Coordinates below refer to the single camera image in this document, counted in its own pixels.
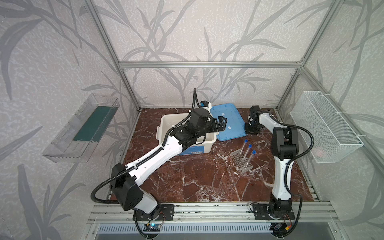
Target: wallpaper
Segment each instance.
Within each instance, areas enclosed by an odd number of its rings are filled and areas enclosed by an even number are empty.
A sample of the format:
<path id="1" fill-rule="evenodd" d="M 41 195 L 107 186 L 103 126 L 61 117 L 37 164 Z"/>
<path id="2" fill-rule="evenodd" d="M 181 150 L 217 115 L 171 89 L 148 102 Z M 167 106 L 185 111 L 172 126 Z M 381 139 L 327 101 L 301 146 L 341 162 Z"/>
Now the wallpaper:
<path id="1" fill-rule="evenodd" d="M 94 2 L 119 61 L 299 61 L 331 4 L 331 0 Z M 185 107 L 193 88 L 214 104 L 275 106 L 293 69 L 125 72 L 144 107 Z"/>
<path id="2" fill-rule="evenodd" d="M 0 239 L 79 239 L 137 111 L 82 1 L 1 0 L 0 15 Z M 90 160 L 43 157 L 91 93 L 120 107 Z"/>
<path id="3" fill-rule="evenodd" d="M 384 1 L 345 1 L 308 61 L 317 81 L 383 152 Z M 284 120 L 305 90 L 300 77 L 280 109 Z M 303 141 L 300 148 L 306 149 Z M 302 158 L 321 200 L 330 200 L 352 240 L 384 234 L 384 178 L 361 149 L 337 163 Z"/>
<path id="4" fill-rule="evenodd" d="M 196 88 L 199 101 L 249 107 L 276 106 L 294 71 L 292 68 L 142 68 L 126 71 L 126 76 L 141 106 L 190 106 Z"/>

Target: transparent plastic bin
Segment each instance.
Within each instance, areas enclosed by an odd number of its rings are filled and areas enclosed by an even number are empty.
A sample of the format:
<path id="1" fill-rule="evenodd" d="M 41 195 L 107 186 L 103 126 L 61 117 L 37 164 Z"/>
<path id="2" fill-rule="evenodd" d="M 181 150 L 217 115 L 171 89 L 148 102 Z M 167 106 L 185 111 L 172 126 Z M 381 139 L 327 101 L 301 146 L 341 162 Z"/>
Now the transparent plastic bin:
<path id="1" fill-rule="evenodd" d="M 159 140 L 159 144 L 161 144 L 164 140 L 164 136 L 166 132 L 172 127 L 172 125 L 177 124 L 181 120 L 183 120 L 188 113 L 177 113 L 177 114 L 167 114 L 162 116 L 160 126 L 157 126 L 156 139 Z M 197 143 L 202 142 L 204 136 L 199 137 L 197 139 Z M 199 154 L 199 153 L 207 153 L 212 149 L 212 145 L 216 142 L 216 133 L 209 132 L 207 133 L 207 138 L 205 142 L 202 144 L 194 144 L 187 148 L 185 151 L 180 153 L 179 155 L 189 155 L 189 154 Z"/>
<path id="2" fill-rule="evenodd" d="M 87 162 L 119 106 L 116 97 L 91 94 L 43 156 L 53 162 Z"/>
<path id="3" fill-rule="evenodd" d="M 311 153 L 317 163 L 338 162 L 363 146 L 360 137 L 320 91 L 304 91 L 290 114 L 296 125 L 313 134 Z M 308 134 L 300 132 L 310 145 Z"/>

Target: white wire mesh basket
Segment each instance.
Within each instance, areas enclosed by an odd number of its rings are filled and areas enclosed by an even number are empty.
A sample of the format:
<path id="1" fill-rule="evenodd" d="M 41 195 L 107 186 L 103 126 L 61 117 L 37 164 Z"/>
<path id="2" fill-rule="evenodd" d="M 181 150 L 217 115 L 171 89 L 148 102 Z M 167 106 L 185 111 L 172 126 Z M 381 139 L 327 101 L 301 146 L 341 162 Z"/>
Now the white wire mesh basket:
<path id="1" fill-rule="evenodd" d="M 359 136 L 320 91 L 304 91 L 291 116 L 296 125 L 313 134 L 311 153 L 317 163 L 338 162 L 363 146 Z M 309 145 L 308 134 L 300 132 Z"/>

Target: blue plastic lid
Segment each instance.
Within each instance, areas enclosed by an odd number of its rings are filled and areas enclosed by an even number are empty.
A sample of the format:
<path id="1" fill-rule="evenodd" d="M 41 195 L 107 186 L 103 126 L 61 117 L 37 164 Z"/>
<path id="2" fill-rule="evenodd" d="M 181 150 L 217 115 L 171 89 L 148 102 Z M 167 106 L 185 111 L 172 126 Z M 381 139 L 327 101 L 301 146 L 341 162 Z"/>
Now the blue plastic lid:
<path id="1" fill-rule="evenodd" d="M 213 106 L 211 108 L 211 114 L 214 118 L 223 116 L 228 119 L 225 131 L 219 132 L 217 135 L 219 141 L 230 140 L 247 135 L 244 131 L 245 122 L 235 105 L 232 103 Z"/>

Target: black mounting plate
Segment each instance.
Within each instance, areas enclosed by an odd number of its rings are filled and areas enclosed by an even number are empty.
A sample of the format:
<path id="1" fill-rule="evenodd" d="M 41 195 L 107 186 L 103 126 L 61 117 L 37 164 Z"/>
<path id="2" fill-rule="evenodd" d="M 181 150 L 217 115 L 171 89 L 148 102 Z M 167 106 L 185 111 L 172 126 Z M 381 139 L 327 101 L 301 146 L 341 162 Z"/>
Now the black mounting plate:
<path id="1" fill-rule="evenodd" d="M 165 216 L 165 221 L 172 221 L 173 220 L 173 213 L 174 213 L 174 210 L 175 210 L 175 205 L 173 204 L 161 204 L 160 206 L 160 212 L 163 212 L 164 214 L 159 214 L 159 216 L 156 218 L 156 219 L 153 219 L 153 220 L 159 220 L 159 221 L 163 221 L 164 220 L 164 216 Z M 140 214 L 140 212 L 142 211 L 137 211 L 136 212 L 136 215 L 137 215 L 137 220 L 141 221 L 146 221 L 146 217 L 143 216 L 142 214 Z"/>
<path id="2" fill-rule="evenodd" d="M 268 204 L 253 204 L 252 208 L 254 210 L 255 220 L 276 220 L 269 216 L 267 212 L 267 206 Z M 295 213 L 293 211 L 288 212 L 287 215 L 291 220 L 295 219 Z"/>

